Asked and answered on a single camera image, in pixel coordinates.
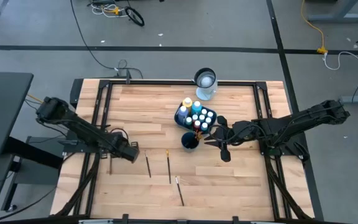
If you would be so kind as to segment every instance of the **concrete floor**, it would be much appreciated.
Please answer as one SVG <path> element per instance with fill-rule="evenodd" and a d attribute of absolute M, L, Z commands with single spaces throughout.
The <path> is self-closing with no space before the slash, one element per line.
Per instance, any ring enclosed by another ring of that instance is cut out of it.
<path fill-rule="evenodd" d="M 144 17 L 138 27 L 127 19 L 108 19 L 91 13 L 87 0 L 73 0 L 88 45 L 174 47 L 252 47 L 276 49 L 265 1 L 218 0 L 131 1 Z M 320 45 L 317 31 L 300 18 L 296 0 L 273 0 L 285 49 L 311 49 Z M 307 3 L 308 13 L 330 10 L 334 4 Z M 353 11 L 358 12 L 358 4 Z M 326 47 L 352 50 L 358 24 L 318 25 L 326 34 Z M 0 45 L 83 46 L 69 0 L 9 0 L 0 17 Z M 282 80 L 278 54 L 234 52 L 95 52 L 106 65 L 126 59 L 129 67 L 142 70 L 145 78 L 191 78 L 210 67 L 219 79 Z M 338 71 L 328 70 L 321 55 L 287 55 L 300 110 L 340 95 L 351 95 L 358 84 L 358 61 L 342 57 Z M 337 66 L 337 57 L 328 56 Z M 86 51 L 0 50 L 1 72 L 30 72 L 30 93 L 68 100 L 75 78 L 111 77 Z M 351 117 L 341 126 L 319 126 L 306 132 L 324 219 L 358 223 L 358 105 L 346 105 Z M 24 105 L 12 135 L 56 136 L 35 122 L 33 109 Z M 51 185 L 20 185 L 14 197 L 19 208 L 36 201 Z M 47 216 L 53 195 L 11 219 Z"/>

